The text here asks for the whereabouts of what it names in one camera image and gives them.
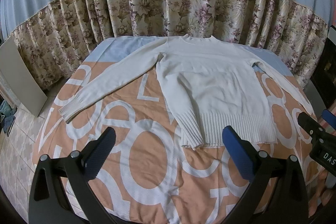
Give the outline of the white knit sweater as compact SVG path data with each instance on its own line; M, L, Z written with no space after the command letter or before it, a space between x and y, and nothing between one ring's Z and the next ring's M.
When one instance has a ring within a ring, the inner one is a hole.
M227 126L251 143L276 143L271 108L254 65L307 113L313 112L298 88L243 46L188 35L163 37L140 47L86 84L59 112L65 122L70 122L84 109L154 68L167 106L181 128L183 146L221 146Z

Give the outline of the black glass-front appliance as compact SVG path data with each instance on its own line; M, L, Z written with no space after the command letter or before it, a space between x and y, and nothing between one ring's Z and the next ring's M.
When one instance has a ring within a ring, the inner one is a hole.
M318 91L326 108L335 101L335 26L327 34L325 46L318 63Z

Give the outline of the floral and blue curtain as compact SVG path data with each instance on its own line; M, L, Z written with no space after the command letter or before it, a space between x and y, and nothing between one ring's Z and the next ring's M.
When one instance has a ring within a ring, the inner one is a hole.
M335 0L1 0L1 35L42 89L107 38L185 34L270 50L305 86L334 12Z

